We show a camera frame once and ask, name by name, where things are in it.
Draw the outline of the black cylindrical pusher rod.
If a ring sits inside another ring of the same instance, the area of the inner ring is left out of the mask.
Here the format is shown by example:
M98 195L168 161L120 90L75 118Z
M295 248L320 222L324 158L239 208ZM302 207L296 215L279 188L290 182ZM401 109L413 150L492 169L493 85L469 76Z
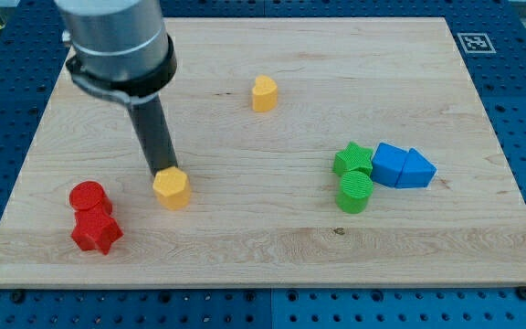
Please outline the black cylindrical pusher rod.
M178 166L159 95L134 98L128 113L152 176Z

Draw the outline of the black clamp ring mount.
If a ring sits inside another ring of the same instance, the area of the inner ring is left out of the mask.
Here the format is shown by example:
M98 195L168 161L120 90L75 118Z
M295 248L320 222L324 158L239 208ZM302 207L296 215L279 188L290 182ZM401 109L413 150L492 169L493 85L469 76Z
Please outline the black clamp ring mount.
M65 30L74 51L65 66L72 82L89 95L130 106L134 98L158 93L174 77L174 42L164 29Z

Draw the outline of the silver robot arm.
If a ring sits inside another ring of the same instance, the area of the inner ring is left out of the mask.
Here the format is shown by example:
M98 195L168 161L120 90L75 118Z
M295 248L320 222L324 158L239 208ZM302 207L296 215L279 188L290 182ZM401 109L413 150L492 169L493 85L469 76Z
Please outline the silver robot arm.
M89 95L129 113L152 175L177 165L159 92L177 60L157 0L56 0L62 40L75 55L66 67Z

